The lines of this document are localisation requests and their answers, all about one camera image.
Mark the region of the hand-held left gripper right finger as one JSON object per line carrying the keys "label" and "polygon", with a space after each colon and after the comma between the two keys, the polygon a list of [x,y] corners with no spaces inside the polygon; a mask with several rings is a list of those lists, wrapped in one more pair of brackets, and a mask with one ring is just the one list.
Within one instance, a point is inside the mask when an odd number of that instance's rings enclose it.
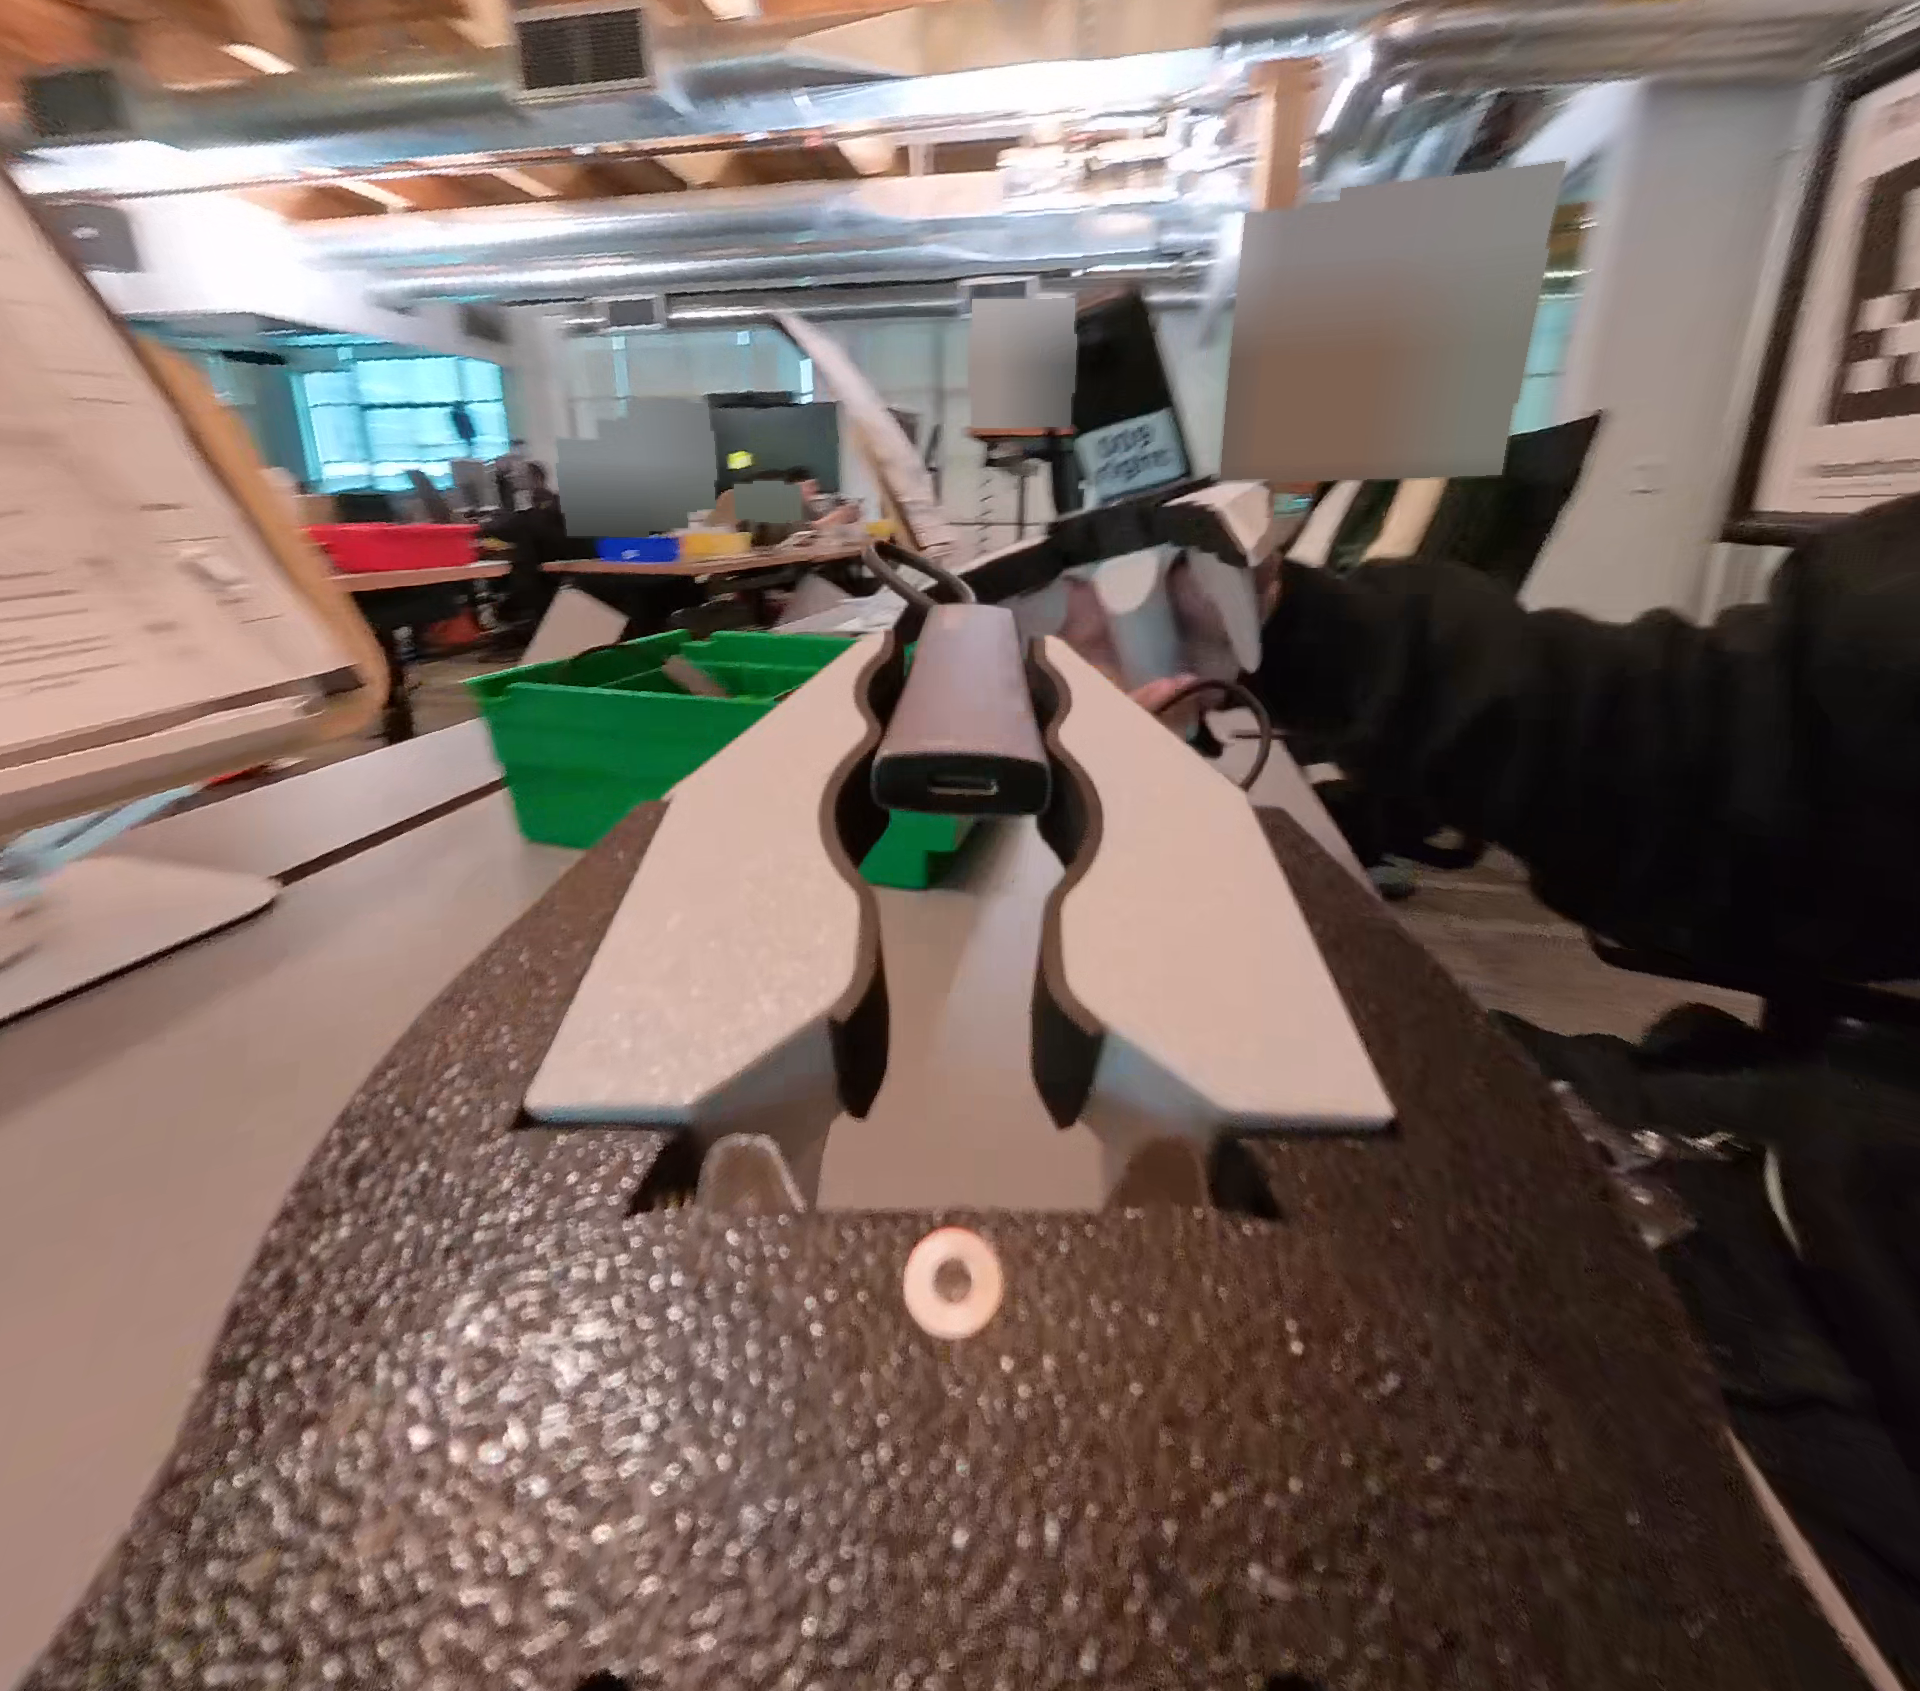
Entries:
{"label": "hand-held left gripper right finger", "polygon": [[1394,1100],[1243,791],[1062,640],[1028,661],[1059,862],[1028,1073],[1117,1167],[1155,1138],[1384,1133]]}

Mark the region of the person's black jacket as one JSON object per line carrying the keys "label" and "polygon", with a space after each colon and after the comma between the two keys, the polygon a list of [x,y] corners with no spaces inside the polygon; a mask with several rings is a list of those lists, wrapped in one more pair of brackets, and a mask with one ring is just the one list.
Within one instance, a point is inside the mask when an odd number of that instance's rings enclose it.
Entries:
{"label": "person's black jacket", "polygon": [[1782,1050],[1716,1007],[1643,1040],[1493,1020],[1643,1192],[1742,1449],[1914,1688],[1917,1034]]}

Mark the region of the printed instruction sheet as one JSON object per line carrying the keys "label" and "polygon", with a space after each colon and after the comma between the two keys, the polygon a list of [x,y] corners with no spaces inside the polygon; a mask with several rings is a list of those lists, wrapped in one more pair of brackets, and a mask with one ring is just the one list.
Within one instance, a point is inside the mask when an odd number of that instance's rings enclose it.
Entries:
{"label": "printed instruction sheet", "polygon": [[278,738],[371,701],[356,610],[186,365],[3,179],[3,774]]}

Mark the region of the metal air vent box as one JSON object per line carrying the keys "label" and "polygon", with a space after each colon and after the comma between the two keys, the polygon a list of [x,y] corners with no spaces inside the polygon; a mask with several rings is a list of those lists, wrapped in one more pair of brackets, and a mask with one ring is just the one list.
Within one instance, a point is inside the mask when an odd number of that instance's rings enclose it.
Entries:
{"label": "metal air vent box", "polygon": [[644,0],[527,7],[511,19],[511,102],[542,110],[661,86],[654,19]]}

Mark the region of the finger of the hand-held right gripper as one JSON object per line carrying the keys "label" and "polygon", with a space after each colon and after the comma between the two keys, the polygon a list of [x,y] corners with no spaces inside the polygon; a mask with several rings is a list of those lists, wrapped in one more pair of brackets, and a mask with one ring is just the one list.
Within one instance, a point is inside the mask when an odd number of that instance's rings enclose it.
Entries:
{"label": "finger of the hand-held right gripper", "polygon": [[1090,569],[1085,552],[1052,540],[1025,540],[961,566],[961,582],[978,602],[999,610],[1064,610],[1069,585]]}

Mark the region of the person's right hand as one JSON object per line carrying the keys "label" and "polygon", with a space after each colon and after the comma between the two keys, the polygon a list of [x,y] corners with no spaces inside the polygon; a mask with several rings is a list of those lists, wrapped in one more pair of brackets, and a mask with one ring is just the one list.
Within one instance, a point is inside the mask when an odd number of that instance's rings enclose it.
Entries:
{"label": "person's right hand", "polygon": [[1241,683],[1259,668],[1259,637],[1281,595],[1285,561],[1241,569],[1205,552],[1172,558],[1161,594],[1172,605],[1174,657],[1164,674],[1133,690],[1153,715],[1189,715],[1203,683]]}

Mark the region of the white folded card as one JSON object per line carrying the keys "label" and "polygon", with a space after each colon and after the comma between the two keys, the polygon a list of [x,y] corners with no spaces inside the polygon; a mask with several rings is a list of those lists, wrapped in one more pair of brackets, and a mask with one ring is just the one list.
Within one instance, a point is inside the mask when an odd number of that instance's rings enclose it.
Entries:
{"label": "white folded card", "polygon": [[629,633],[629,617],[583,588],[563,585],[542,613],[516,665],[572,661],[577,654],[611,647]]}

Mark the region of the black wall speaker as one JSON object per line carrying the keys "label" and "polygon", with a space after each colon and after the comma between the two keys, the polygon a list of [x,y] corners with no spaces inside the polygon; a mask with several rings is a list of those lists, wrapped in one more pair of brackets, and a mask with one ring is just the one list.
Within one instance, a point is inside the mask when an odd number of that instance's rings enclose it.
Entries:
{"label": "black wall speaker", "polygon": [[149,258],[135,218],[102,200],[36,200],[36,218],[87,272],[141,272]]}

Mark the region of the silver ceiling air duct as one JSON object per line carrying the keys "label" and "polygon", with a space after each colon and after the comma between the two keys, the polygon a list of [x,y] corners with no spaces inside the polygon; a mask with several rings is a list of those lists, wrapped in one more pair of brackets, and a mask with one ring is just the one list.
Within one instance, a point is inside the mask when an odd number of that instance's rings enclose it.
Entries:
{"label": "silver ceiling air duct", "polygon": [[3,170],[46,213],[356,192],[283,222],[381,306],[1197,281],[1249,192],[1214,50],[901,71],[799,47],[527,86],[509,62],[161,91],[26,77]]}

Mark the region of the framed black-white tag poster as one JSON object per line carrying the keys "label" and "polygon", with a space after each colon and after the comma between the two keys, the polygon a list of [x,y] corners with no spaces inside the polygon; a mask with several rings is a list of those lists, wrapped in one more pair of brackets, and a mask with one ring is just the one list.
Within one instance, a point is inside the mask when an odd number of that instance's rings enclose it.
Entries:
{"label": "framed black-white tag poster", "polygon": [[1826,82],[1762,297],[1719,540],[1795,545],[1917,492],[1917,32]]}

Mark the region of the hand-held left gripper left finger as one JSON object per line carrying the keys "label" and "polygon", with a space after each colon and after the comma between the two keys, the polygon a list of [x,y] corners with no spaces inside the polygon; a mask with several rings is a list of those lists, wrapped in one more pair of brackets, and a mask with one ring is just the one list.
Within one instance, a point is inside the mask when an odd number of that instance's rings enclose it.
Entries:
{"label": "hand-held left gripper left finger", "polygon": [[890,994],[870,801],[900,641],[847,641],[662,801],[522,1095],[539,1129],[756,1141],[802,1196],[877,1096]]}

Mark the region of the red plastic bin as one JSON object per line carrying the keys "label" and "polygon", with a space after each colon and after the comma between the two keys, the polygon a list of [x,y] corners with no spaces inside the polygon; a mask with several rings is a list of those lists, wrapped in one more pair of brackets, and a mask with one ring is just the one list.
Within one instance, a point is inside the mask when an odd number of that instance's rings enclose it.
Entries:
{"label": "red plastic bin", "polygon": [[322,525],[305,540],[323,552],[335,575],[439,573],[478,561],[471,525]]}

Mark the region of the black monitor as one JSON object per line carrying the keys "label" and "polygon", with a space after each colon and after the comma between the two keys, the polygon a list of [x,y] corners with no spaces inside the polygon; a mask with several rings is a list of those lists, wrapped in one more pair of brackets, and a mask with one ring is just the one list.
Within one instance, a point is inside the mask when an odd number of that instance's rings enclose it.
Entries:
{"label": "black monitor", "polygon": [[747,475],[799,475],[837,490],[842,426],[829,399],[709,396],[715,481],[728,488]]}

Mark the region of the green plastic bin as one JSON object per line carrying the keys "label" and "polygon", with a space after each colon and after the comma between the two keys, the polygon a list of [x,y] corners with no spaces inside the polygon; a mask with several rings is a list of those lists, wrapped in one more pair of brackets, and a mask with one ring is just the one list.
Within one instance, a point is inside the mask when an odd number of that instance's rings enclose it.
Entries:
{"label": "green plastic bin", "polygon": [[[503,665],[467,680],[491,735],[522,838],[590,848],[629,812],[665,801],[693,769],[849,647],[849,637],[686,630],[640,637],[572,661]],[[661,683],[683,654],[738,702],[701,702]]]}

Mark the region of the dark grey USB adapter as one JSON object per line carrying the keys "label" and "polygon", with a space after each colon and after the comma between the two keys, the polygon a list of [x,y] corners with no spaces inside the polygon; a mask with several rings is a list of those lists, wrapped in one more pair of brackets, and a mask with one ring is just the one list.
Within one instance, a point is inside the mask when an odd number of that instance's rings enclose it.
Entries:
{"label": "dark grey USB adapter", "polygon": [[992,602],[923,613],[872,757],[888,812],[1037,818],[1050,801],[1019,623]]}

